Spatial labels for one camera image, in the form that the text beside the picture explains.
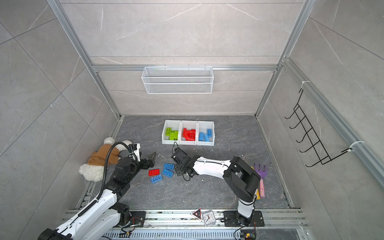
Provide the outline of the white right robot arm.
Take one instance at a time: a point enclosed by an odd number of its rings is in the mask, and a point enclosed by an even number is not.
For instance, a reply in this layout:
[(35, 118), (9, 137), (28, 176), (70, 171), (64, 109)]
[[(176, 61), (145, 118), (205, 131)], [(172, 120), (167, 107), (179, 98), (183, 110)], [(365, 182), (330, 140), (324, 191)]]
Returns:
[(189, 181), (194, 176), (207, 175), (224, 180), (238, 199), (238, 216), (243, 224), (247, 224), (253, 215), (257, 191), (261, 176), (243, 159), (233, 157), (231, 160), (211, 160), (202, 156), (190, 157), (180, 148), (176, 148), (171, 156), (176, 163), (178, 176)]

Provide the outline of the red lego brick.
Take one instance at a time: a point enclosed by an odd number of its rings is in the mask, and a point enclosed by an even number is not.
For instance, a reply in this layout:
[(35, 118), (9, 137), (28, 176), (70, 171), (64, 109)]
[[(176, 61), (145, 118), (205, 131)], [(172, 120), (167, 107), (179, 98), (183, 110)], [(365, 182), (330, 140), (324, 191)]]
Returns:
[(149, 170), (149, 177), (154, 177), (154, 176), (157, 176), (160, 174), (160, 170), (159, 169), (153, 169), (153, 170)]

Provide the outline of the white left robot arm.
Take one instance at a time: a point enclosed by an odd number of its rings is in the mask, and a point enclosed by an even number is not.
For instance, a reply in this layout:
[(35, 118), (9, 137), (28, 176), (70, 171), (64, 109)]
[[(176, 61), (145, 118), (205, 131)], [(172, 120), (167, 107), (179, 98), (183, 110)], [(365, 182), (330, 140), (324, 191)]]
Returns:
[[(128, 155), (118, 159), (115, 171), (106, 181), (109, 158), (117, 146), (123, 146)], [(156, 153), (141, 159), (140, 145), (115, 142), (111, 145), (104, 163), (102, 187), (99, 194), (75, 216), (56, 229), (46, 229), (39, 240), (97, 240), (115, 226), (125, 226), (134, 217), (128, 205), (119, 200), (130, 188), (130, 183), (140, 170), (154, 167)]]

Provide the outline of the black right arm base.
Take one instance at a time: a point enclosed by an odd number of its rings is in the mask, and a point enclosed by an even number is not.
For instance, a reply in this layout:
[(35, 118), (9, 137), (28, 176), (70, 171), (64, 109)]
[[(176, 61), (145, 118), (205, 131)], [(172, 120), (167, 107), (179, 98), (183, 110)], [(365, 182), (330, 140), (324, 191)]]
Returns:
[(249, 218), (239, 214), (237, 211), (224, 211), (223, 220), (226, 227), (264, 227), (264, 217), (261, 211), (253, 211)]

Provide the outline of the red arch lego piece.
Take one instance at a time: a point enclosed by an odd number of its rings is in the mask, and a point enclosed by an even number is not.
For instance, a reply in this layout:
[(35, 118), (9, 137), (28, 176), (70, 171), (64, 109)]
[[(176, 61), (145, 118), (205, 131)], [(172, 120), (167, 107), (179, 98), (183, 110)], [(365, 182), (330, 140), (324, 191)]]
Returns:
[(196, 140), (196, 130), (195, 129), (188, 130), (187, 128), (184, 128), (183, 129), (183, 138), (186, 141), (193, 141), (194, 142)]

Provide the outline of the blue lego brick slanted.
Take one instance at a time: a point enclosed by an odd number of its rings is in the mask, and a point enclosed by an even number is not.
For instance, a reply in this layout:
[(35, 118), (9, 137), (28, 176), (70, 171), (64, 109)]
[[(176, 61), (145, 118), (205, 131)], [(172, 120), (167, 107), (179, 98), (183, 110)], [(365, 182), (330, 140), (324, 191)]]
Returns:
[(209, 142), (210, 141), (210, 138), (209, 138), (208, 134), (204, 135), (204, 139), (205, 139), (205, 142)]

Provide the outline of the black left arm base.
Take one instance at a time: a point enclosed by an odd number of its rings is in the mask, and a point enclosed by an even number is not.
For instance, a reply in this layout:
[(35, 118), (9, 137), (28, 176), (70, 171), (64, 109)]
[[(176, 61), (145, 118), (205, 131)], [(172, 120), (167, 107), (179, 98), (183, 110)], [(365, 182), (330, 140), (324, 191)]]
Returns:
[(117, 203), (120, 215), (119, 227), (142, 227), (146, 220), (146, 211), (131, 211), (126, 204)]

